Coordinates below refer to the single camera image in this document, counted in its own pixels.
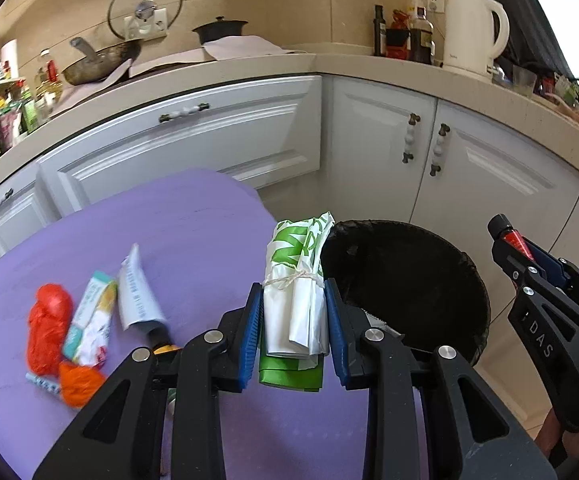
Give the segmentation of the person's hand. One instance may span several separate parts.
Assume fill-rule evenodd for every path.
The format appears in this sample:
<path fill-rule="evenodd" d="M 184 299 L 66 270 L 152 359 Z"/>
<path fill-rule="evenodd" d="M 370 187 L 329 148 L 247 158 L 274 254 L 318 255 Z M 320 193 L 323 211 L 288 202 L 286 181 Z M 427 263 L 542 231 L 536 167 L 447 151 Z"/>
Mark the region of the person's hand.
<path fill-rule="evenodd" d="M 579 460 L 579 432 L 573 434 L 564 430 L 553 408 L 547 412 L 547 417 L 536 436 L 535 443 L 545 456 L 549 456 L 553 448 L 561 444 L 568 457 Z"/>

